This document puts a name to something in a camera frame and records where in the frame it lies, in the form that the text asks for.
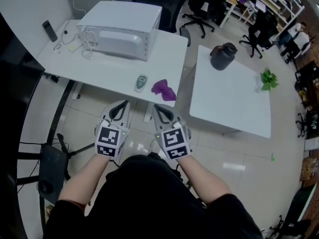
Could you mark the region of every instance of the dark gray jar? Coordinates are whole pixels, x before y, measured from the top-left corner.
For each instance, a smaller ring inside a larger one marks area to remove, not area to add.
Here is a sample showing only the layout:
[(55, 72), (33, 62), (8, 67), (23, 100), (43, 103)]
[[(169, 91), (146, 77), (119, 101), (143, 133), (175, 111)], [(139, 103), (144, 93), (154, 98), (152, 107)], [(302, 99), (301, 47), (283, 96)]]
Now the dark gray jar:
[(210, 53), (210, 63), (216, 70), (222, 71), (235, 59), (236, 52), (236, 47), (230, 42), (216, 46)]

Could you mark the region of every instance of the brick wall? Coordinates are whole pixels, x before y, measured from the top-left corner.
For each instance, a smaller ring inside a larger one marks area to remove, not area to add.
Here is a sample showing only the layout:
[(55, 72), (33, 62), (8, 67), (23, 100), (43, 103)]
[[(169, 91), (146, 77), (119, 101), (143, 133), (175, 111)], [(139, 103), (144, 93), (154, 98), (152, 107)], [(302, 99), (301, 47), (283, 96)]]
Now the brick wall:
[(299, 69), (313, 60), (317, 66), (319, 66), (319, 18), (307, 0), (301, 1), (305, 5), (305, 9), (298, 16), (298, 22), (304, 21), (307, 24), (305, 33), (307, 33), (309, 36), (317, 37), (313, 40), (311, 48), (304, 55), (300, 55), (296, 59)]

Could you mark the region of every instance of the person's right arm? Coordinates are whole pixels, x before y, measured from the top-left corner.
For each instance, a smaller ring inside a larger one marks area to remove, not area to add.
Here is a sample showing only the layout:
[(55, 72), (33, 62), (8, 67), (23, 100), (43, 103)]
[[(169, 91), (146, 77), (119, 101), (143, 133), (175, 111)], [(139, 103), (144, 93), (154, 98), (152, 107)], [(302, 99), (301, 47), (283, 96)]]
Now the person's right arm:
[(203, 167), (194, 157), (188, 155), (177, 161), (205, 204), (208, 205), (223, 195), (231, 194), (227, 184)]

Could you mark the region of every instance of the white shirt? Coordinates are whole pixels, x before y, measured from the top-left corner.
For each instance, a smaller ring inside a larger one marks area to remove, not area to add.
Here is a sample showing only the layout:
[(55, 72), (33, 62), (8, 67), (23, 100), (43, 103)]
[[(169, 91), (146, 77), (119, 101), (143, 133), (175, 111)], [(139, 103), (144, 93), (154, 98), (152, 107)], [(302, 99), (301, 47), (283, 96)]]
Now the white shirt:
[(304, 32), (300, 32), (298, 36), (296, 37), (296, 39), (294, 40), (295, 44), (298, 46), (300, 50), (309, 41), (310, 41), (309, 36)]
[(292, 38), (301, 30), (301, 24), (297, 23), (292, 28), (288, 30), (288, 33), (292, 36)]

